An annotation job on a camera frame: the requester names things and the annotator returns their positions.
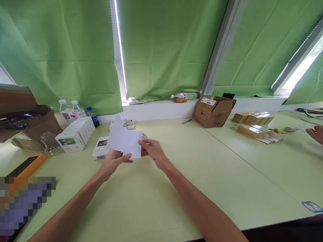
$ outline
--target glass jar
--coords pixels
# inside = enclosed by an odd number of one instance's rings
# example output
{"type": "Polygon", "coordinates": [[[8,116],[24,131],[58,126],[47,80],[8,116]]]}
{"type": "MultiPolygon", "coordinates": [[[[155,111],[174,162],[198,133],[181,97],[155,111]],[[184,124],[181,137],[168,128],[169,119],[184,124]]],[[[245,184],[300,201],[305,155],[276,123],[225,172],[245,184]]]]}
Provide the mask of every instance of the glass jar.
{"type": "Polygon", "coordinates": [[[55,156],[63,152],[62,147],[55,140],[55,135],[51,132],[45,132],[40,136],[40,140],[45,145],[45,154],[47,156],[55,156]]]}

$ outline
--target hand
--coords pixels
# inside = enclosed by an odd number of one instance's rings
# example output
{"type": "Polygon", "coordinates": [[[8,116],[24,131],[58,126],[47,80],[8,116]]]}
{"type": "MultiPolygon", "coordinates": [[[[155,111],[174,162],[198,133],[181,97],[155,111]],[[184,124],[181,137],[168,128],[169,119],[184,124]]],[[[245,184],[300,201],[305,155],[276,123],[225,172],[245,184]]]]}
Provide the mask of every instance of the hand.
{"type": "Polygon", "coordinates": [[[129,160],[131,157],[131,154],[126,154],[122,156],[123,153],[115,150],[110,150],[109,153],[105,156],[105,159],[100,167],[100,169],[97,171],[97,174],[101,180],[101,182],[106,182],[110,176],[115,172],[117,167],[121,163],[132,163],[132,160],[129,160]]]}
{"type": "Polygon", "coordinates": [[[323,145],[323,126],[317,125],[313,129],[306,129],[306,132],[318,143],[323,145]]]}
{"type": "Polygon", "coordinates": [[[143,141],[139,140],[138,142],[142,147],[141,157],[149,155],[159,169],[163,170],[165,165],[171,163],[158,141],[153,139],[144,139],[143,141]]]}

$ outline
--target light green table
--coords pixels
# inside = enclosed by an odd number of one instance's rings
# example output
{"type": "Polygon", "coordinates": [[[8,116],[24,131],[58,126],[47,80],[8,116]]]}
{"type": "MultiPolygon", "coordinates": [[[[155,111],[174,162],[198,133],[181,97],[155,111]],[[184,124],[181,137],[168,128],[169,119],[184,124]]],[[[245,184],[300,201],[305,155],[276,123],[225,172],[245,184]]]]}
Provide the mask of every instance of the light green table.
{"type": "MultiPolygon", "coordinates": [[[[323,146],[305,132],[314,124],[287,112],[274,114],[276,117],[269,128],[297,126],[301,129],[280,134],[279,137],[284,140],[269,145],[240,133],[237,123],[231,121],[232,115],[222,128],[205,130],[297,201],[312,201],[323,207],[323,193],[320,192],[323,184],[323,146]]],[[[323,124],[320,120],[309,120],[323,124]]]]}
{"type": "MultiPolygon", "coordinates": [[[[241,230],[312,216],[281,188],[254,169],[194,122],[186,119],[136,122],[151,139],[159,140],[174,165],[214,201],[241,230]]],[[[54,195],[28,221],[17,241],[30,238],[98,170],[91,158],[100,125],[82,152],[48,158],[34,176],[55,176],[54,195]]],[[[1,150],[6,175],[30,152],[8,145],[1,150]]],[[[71,241],[188,241],[201,238],[167,177],[149,157],[121,164],[98,190],[85,210],[71,241]]]]}

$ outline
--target water bottle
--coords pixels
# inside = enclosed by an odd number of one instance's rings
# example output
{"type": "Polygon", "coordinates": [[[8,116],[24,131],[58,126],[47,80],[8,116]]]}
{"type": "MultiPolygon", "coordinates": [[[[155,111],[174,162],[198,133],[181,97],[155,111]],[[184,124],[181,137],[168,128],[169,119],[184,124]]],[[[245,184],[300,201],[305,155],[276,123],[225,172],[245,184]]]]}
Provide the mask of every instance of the water bottle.
{"type": "Polygon", "coordinates": [[[176,95],[171,95],[171,98],[177,97],[178,99],[182,100],[190,100],[190,99],[196,99],[197,94],[195,92],[180,92],[176,95]]]}
{"type": "Polygon", "coordinates": [[[87,109],[87,116],[92,118],[92,121],[94,123],[94,127],[98,127],[100,125],[98,117],[92,112],[91,107],[87,107],[86,109],[87,109]]]}
{"type": "Polygon", "coordinates": [[[75,113],[76,118],[82,118],[82,117],[86,117],[86,113],[84,111],[84,108],[80,107],[78,105],[78,101],[72,101],[73,104],[73,111],[75,113]]]}
{"type": "Polygon", "coordinates": [[[61,114],[65,118],[67,125],[70,125],[72,122],[74,122],[76,120],[76,116],[73,112],[73,109],[71,109],[68,106],[66,100],[64,100],[64,99],[59,100],[58,102],[61,104],[61,107],[60,107],[61,114]]]}

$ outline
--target blue sticker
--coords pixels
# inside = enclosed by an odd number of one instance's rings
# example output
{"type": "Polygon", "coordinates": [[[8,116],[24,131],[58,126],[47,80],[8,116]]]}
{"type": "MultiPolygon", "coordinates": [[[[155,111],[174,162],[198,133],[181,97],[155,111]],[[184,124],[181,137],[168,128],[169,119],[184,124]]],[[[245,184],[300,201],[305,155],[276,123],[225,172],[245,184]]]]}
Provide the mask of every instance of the blue sticker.
{"type": "Polygon", "coordinates": [[[323,209],[318,206],[317,204],[313,203],[313,202],[302,202],[302,204],[308,209],[310,210],[311,212],[313,213],[320,213],[320,212],[323,212],[323,209]]]}

